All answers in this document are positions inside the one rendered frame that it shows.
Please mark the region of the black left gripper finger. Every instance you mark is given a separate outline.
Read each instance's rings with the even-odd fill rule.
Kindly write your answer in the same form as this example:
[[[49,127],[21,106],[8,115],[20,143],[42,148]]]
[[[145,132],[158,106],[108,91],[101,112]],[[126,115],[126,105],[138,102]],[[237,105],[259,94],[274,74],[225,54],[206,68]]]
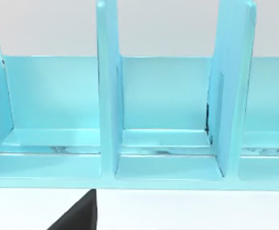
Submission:
[[[96,189],[90,189],[47,230],[97,230]]]

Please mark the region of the light blue rack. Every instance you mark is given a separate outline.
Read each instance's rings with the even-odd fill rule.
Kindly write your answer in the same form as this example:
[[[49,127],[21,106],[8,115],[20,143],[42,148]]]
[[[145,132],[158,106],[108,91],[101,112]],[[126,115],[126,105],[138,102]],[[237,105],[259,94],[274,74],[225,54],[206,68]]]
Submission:
[[[124,56],[116,0],[96,56],[0,48],[0,187],[279,190],[279,57],[254,0],[220,0],[211,57]]]

